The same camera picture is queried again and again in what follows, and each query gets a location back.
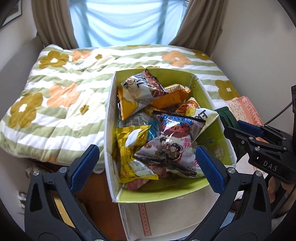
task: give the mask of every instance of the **cardboard box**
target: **cardboard box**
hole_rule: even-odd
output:
[[[106,107],[104,158],[109,190],[113,202],[145,203],[180,197],[197,191],[207,185],[206,178],[164,178],[150,180],[139,190],[129,191],[119,183],[119,171],[112,153],[116,146],[115,129],[118,127],[118,110],[116,103],[117,87],[128,77],[141,73],[145,69],[127,69],[114,73]],[[181,84],[191,89],[189,97],[194,97],[201,107],[213,110],[214,104],[196,75],[173,69],[151,68],[150,73],[158,78],[164,86]],[[197,139],[198,144],[205,145],[224,165],[235,166],[234,153],[230,141],[223,135],[223,125],[218,118]]]

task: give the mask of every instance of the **striped comforter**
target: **striped comforter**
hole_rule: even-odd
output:
[[[96,144],[101,154],[95,170],[102,171],[105,107],[113,73],[157,67],[196,74],[214,102],[238,97],[227,77],[200,51],[164,45],[76,50],[50,45],[0,121],[0,146],[17,157],[68,166]]]

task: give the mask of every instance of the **brown floor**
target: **brown floor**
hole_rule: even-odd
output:
[[[112,203],[106,173],[92,173],[76,197],[98,228],[112,240],[126,240],[118,204]]]

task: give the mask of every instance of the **sheer blue curtain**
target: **sheer blue curtain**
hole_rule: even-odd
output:
[[[80,48],[164,44],[177,34],[184,0],[69,0]]]

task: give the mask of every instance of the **silver screw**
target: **silver screw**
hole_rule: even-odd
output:
[[[68,170],[67,167],[61,167],[61,168],[59,169],[59,172],[61,172],[61,173],[65,173],[67,170]]]
[[[235,173],[235,169],[233,167],[228,168],[227,171],[231,174]]]
[[[255,173],[256,173],[256,175],[257,175],[258,177],[261,177],[261,176],[262,176],[262,172],[260,172],[260,171],[256,171]]]
[[[40,173],[40,171],[39,170],[36,170],[36,171],[33,172],[33,176],[38,176],[39,173]]]

